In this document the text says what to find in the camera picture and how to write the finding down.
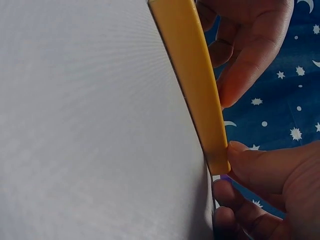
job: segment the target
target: star pattern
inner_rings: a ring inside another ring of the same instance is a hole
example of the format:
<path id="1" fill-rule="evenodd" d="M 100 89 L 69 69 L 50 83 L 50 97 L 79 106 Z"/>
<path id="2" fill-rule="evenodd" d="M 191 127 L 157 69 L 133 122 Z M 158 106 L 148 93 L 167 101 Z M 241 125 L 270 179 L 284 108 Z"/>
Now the star pattern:
<path id="1" fill-rule="evenodd" d="M 304 76 L 305 75 L 305 70 L 301 66 L 296 67 L 296 73 L 298 76 Z"/>
<path id="2" fill-rule="evenodd" d="M 317 125 L 315 125 L 315 127 L 316 127 L 316 131 L 320 132 L 320 123 L 319 122 L 317 123 Z"/>
<path id="3" fill-rule="evenodd" d="M 286 77 L 283 71 L 279 71 L 277 75 L 278 75 L 278 79 L 284 79 Z"/>
<path id="4" fill-rule="evenodd" d="M 261 100 L 261 98 L 255 98 L 255 99 L 251 100 L 251 104 L 253 104 L 253 105 L 258 105 L 259 106 L 262 103 L 263 103 L 263 101 Z"/>
<path id="5" fill-rule="evenodd" d="M 253 146 L 250 147 L 250 150 L 256 151 L 256 150 L 259 150 L 259 148 L 260 148 L 260 146 L 256 146 L 256 145 L 253 144 Z"/>
<path id="6" fill-rule="evenodd" d="M 293 140 L 301 140 L 302 139 L 302 133 L 300 132 L 300 129 L 299 128 L 293 128 L 293 129 L 290 129 L 290 135 L 291 137 L 293 138 Z"/>
<path id="7" fill-rule="evenodd" d="M 317 34 L 317 35 L 320 34 L 320 27 L 319 27 L 319 25 L 316 24 L 316 25 L 313 26 L 313 33 L 314 33 L 314 34 Z"/>
<path id="8" fill-rule="evenodd" d="M 259 201 L 255 201 L 254 199 L 252 200 L 252 202 L 257 205 L 259 208 L 262 208 L 263 205 L 260 204 L 260 200 Z"/>

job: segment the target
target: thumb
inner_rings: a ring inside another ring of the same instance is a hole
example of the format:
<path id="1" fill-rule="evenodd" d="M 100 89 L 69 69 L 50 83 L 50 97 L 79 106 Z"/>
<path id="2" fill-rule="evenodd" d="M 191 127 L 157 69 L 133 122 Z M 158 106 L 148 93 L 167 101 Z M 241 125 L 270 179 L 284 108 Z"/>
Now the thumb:
<path id="1" fill-rule="evenodd" d="M 228 146 L 228 159 L 233 174 L 246 186 L 282 194 L 288 178 L 299 166 L 319 152 L 319 142 L 273 151 L 252 151 L 240 142 Z"/>

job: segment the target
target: person's hand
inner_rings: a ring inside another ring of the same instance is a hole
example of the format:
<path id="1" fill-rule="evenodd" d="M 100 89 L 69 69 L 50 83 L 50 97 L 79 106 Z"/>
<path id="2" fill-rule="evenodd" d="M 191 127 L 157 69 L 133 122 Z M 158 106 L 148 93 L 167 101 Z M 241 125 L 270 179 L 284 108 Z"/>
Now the person's hand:
<path id="1" fill-rule="evenodd" d="M 320 141 L 275 151 L 251 151 L 231 142 L 230 177 L 286 213 L 273 216 L 245 199 L 231 183 L 213 183 L 221 205 L 213 215 L 219 239 L 319 240 L 320 239 Z"/>
<path id="2" fill-rule="evenodd" d="M 217 86 L 223 108 L 232 106 L 278 54 L 292 16 L 293 0 L 197 0 L 204 31 L 219 15 L 209 46 L 212 66 L 226 62 Z"/>

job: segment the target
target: blue fabric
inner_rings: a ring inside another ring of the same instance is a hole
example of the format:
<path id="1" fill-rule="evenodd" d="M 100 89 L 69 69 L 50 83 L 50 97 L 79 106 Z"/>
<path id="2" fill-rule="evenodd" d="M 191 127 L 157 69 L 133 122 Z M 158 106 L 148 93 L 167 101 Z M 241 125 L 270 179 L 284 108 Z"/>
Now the blue fabric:
<path id="1" fill-rule="evenodd" d="M 316 66 L 320 62 L 320 0 L 313 1 L 311 13 L 306 2 L 295 1 L 278 56 L 253 87 L 233 107 L 223 111 L 224 120 L 236 124 L 226 126 L 229 141 L 259 150 L 275 150 L 320 140 L 320 68 Z M 217 24 L 205 34 L 208 44 L 215 39 L 216 32 Z M 222 67 L 215 69 L 215 75 L 219 76 L 221 70 Z M 252 192 L 233 184 L 250 201 L 284 217 Z"/>

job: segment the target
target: yellow plastic strip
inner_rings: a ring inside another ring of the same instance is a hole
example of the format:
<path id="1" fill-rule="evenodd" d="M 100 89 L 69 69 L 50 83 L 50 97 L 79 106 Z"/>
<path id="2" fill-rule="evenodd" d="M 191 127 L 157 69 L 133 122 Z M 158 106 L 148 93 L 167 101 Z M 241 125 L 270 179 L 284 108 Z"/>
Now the yellow plastic strip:
<path id="1" fill-rule="evenodd" d="M 149 0 L 212 175 L 230 171 L 216 80 L 194 0 Z"/>

